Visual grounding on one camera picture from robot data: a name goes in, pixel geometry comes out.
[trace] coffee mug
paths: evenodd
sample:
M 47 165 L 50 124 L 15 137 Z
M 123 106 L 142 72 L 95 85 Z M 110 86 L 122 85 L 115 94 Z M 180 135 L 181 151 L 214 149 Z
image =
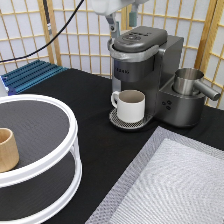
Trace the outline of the coffee mug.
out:
M 142 92 L 137 90 L 115 91 L 111 95 L 111 102 L 117 108 L 117 117 L 121 121 L 136 123 L 144 118 L 145 95 Z

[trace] black countertop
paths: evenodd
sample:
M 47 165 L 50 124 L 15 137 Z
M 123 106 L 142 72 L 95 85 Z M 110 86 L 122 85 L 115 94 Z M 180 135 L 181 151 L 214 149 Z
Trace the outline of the black countertop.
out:
M 204 107 L 201 122 L 179 129 L 153 120 L 135 133 L 121 132 L 109 122 L 111 80 L 70 69 L 25 91 L 66 103 L 78 121 L 83 176 L 69 204 L 47 224 L 87 221 L 126 167 L 158 126 L 224 150 L 224 111 Z

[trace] gray mesh mat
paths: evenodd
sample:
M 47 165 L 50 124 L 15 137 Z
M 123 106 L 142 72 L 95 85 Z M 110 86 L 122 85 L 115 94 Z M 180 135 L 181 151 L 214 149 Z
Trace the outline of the gray mesh mat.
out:
M 165 138 L 224 160 L 224 153 L 222 151 L 158 127 L 95 212 L 87 220 L 86 224 L 106 224 L 109 222 L 113 213 Z
M 25 218 L 47 208 L 65 193 L 74 175 L 74 158 L 68 153 L 37 177 L 0 188 L 0 222 Z
M 0 128 L 14 132 L 20 160 L 14 169 L 29 165 L 52 152 L 69 130 L 67 115 L 60 108 L 40 101 L 0 104 Z
M 224 161 L 165 139 L 110 224 L 224 221 Z

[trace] coffee maker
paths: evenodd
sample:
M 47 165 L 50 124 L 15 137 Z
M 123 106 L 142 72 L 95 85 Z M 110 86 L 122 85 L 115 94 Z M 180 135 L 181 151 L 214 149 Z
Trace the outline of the coffee maker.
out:
M 110 121 L 123 130 L 137 130 L 152 118 L 176 127 L 191 127 L 200 121 L 205 95 L 183 95 L 173 88 L 184 39 L 166 30 L 140 26 L 110 40 L 113 58 L 113 91 L 138 90 L 145 94 L 145 118 L 125 124 L 110 113 Z

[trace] wooden cup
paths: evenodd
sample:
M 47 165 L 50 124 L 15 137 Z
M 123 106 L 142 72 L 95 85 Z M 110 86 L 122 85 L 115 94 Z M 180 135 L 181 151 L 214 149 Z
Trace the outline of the wooden cup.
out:
M 0 173 L 11 170 L 19 162 L 19 152 L 13 132 L 0 128 Z

